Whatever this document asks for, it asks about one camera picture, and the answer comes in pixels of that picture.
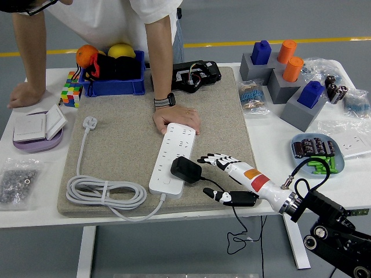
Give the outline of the person's right hand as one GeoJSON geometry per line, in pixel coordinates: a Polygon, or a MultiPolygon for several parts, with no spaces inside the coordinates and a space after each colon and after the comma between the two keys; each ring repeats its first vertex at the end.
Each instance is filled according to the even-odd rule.
{"type": "Polygon", "coordinates": [[[18,84],[10,94],[9,109],[29,107],[38,103],[45,92],[45,86],[30,82],[18,84]]]}

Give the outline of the person's left hand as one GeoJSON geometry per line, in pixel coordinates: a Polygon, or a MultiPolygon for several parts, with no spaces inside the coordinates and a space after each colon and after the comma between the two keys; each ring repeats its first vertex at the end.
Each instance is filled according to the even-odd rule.
{"type": "Polygon", "coordinates": [[[200,134],[201,119],[196,109],[175,105],[172,107],[157,108],[153,114],[153,121],[161,134],[166,134],[170,123],[186,125],[200,134]]]}

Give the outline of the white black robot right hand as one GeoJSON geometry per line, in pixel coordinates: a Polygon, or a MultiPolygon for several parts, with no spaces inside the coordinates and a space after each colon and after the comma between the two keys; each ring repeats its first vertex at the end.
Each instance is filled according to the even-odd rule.
{"type": "Polygon", "coordinates": [[[290,203],[290,189],[281,189],[268,177],[245,162],[225,154],[208,154],[197,160],[198,163],[208,163],[225,171],[233,180],[245,189],[264,199],[272,209],[283,214],[290,203]]]}

